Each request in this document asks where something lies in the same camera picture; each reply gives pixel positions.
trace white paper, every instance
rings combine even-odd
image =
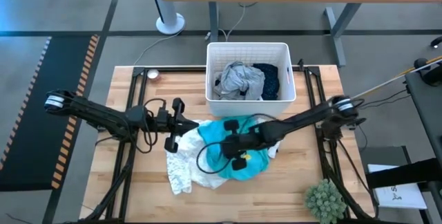
[[[393,169],[394,165],[368,165],[369,172]],[[422,193],[416,183],[374,189],[379,207],[427,209]]]

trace gray floor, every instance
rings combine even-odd
[[[111,0],[0,0],[0,31],[3,30],[101,30]],[[241,30],[322,30],[324,3],[259,3],[247,10]],[[339,13],[343,4],[330,4]],[[176,3],[186,18],[187,30],[209,28],[207,4]],[[241,15],[236,3],[220,4],[220,26],[230,29]],[[442,29],[440,3],[365,4],[350,23],[354,30]],[[111,30],[155,30],[158,13],[153,0],[119,0]],[[419,57],[431,59],[442,50],[427,47],[436,36],[344,36],[348,65],[340,69],[346,94],[355,95],[404,71]],[[104,103],[113,67],[131,65],[145,47],[159,37],[110,37],[106,41],[97,69],[90,99]],[[24,97],[45,37],[0,38],[0,149],[12,128]],[[329,37],[241,37],[230,41],[283,41],[289,44],[292,62],[304,59],[308,64],[333,64]],[[205,64],[204,37],[176,37],[163,41],[143,56],[140,65]],[[367,96],[366,100],[383,98],[403,88],[397,81]],[[368,118],[363,129],[369,147],[406,145],[413,161],[434,156],[410,99],[375,109],[361,111]],[[358,144],[365,139],[356,131]],[[55,218],[56,223],[78,217],[88,170],[92,161],[96,131],[83,126],[71,162],[66,184]],[[0,193],[0,223],[18,223],[3,213],[40,223],[48,200],[48,192]],[[442,223],[432,211],[435,223]],[[381,218],[404,221],[403,212],[383,210]],[[419,219],[407,218],[408,223]]]

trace metal pole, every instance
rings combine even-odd
[[[155,0],[160,17],[157,19],[157,29],[165,35],[174,35],[184,29],[186,21],[177,13],[173,2]]]
[[[218,41],[218,4],[214,1],[209,2],[209,17],[210,17],[210,42]]]
[[[332,37],[340,37],[343,33],[350,21],[353,19],[353,16],[358,11],[360,3],[347,3],[343,12],[340,14],[338,21],[331,27],[331,35]]]

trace pole base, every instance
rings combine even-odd
[[[184,29],[185,25],[186,20],[180,13],[177,13],[177,21],[176,24],[173,26],[164,24],[163,21],[161,21],[161,17],[158,17],[156,24],[158,31],[165,35],[174,35],[176,33],[179,33],[181,30]]]

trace white lace cloth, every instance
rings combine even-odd
[[[211,121],[194,120],[200,124],[208,124]],[[204,147],[204,141],[198,133],[198,128],[188,131],[182,137],[177,137],[177,153],[166,151],[167,174],[171,183],[172,192],[176,195],[181,192],[192,192],[192,181],[211,189],[216,189],[227,181],[217,174],[206,174],[196,166],[196,156]],[[275,158],[280,142],[269,149],[269,157]],[[212,171],[206,160],[206,149],[200,155],[199,164],[205,171]]]

